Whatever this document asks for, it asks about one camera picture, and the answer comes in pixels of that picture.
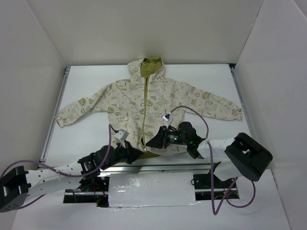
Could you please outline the cream green printed hooded jacket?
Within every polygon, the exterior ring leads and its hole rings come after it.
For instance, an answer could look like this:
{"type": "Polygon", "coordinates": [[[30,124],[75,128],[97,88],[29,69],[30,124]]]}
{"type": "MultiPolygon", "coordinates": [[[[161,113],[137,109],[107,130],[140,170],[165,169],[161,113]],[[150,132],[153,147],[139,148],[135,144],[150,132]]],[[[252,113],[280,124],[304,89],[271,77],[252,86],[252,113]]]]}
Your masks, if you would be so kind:
{"type": "Polygon", "coordinates": [[[166,125],[163,115],[167,112],[171,113],[176,127],[185,113],[193,111],[219,120],[242,120],[242,109],[234,102],[186,82],[166,78],[161,57],[139,59],[127,68],[129,79],[108,84],[94,95],[60,109],[55,117],[57,124],[65,127],[87,113],[107,112],[112,127],[128,131],[131,145],[151,158],[186,151],[185,147],[174,144],[166,149],[147,146],[159,127],[166,125]]]}

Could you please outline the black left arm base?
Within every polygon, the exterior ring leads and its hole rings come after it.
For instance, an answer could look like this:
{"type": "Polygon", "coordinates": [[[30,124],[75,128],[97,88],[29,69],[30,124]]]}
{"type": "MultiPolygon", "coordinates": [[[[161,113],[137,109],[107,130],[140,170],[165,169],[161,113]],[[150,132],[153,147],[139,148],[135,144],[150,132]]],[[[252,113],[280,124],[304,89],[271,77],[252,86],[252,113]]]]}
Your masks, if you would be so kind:
{"type": "Polygon", "coordinates": [[[109,175],[97,176],[91,179],[82,179],[77,192],[81,203],[94,203],[97,207],[109,207],[109,175]]]}

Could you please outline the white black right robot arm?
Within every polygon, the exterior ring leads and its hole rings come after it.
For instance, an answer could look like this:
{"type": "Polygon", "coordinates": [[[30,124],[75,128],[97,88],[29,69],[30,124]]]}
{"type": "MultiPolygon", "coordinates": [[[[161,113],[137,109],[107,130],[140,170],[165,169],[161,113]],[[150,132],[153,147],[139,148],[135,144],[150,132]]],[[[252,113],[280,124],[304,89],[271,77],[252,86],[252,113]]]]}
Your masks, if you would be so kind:
{"type": "Polygon", "coordinates": [[[236,177],[257,182],[273,160],[272,154],[246,133],[241,132],[230,139],[209,141],[198,136],[190,122],[180,123],[177,130],[162,126],[146,143],[147,147],[154,149],[174,145],[186,146],[187,153],[194,159],[224,159],[214,166],[213,173],[209,175],[209,183],[213,187],[220,187],[226,180],[236,177]]]}

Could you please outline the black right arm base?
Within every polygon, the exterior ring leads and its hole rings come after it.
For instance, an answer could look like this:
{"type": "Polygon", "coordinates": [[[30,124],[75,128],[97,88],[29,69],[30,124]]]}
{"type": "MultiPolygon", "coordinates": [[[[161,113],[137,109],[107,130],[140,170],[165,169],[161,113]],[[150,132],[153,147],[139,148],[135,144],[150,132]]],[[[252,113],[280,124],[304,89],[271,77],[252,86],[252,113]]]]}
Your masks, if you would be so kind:
{"type": "MultiPolygon", "coordinates": [[[[222,181],[213,175],[214,189],[227,189],[233,181],[234,178],[222,181]]],[[[211,170],[207,174],[194,174],[190,183],[195,189],[211,189],[211,170]]]]}

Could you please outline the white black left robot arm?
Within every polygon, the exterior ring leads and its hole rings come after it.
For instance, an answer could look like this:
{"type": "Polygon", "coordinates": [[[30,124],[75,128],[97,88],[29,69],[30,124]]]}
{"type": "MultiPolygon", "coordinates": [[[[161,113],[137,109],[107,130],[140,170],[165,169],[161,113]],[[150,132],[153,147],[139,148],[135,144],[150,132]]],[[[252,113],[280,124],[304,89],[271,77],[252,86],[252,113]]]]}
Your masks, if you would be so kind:
{"type": "Polygon", "coordinates": [[[31,199],[60,190],[93,188],[100,172],[117,163],[132,164],[143,155],[141,150],[117,144],[103,146],[74,163],[49,169],[26,170],[22,165],[12,168],[0,177],[0,211],[2,213],[20,209],[31,199]]]}

